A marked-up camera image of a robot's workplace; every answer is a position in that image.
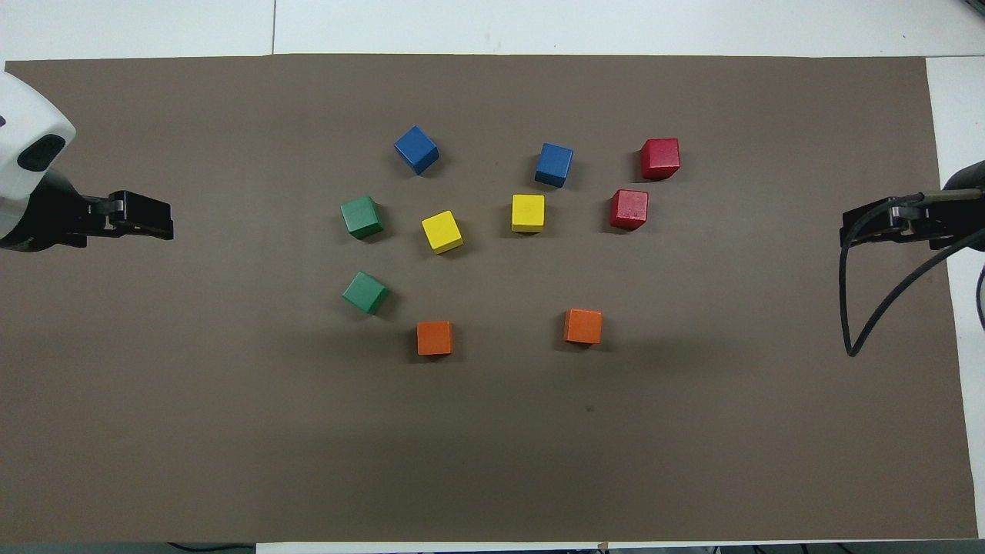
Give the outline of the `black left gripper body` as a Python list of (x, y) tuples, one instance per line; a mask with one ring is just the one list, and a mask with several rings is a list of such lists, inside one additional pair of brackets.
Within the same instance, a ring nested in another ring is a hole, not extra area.
[(42, 176), (28, 199), (27, 210), (13, 230), (2, 236), (1, 248), (40, 252), (54, 245), (84, 248), (89, 236), (113, 236), (109, 215), (117, 210), (116, 194), (80, 194), (61, 172)]

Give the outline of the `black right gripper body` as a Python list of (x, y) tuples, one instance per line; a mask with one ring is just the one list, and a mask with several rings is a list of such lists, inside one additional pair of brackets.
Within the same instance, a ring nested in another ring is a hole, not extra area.
[(898, 242), (929, 242), (938, 250), (981, 231), (983, 215), (984, 162), (975, 162), (954, 172), (938, 192), (924, 192), (921, 200), (891, 208), (894, 221), (902, 225)]

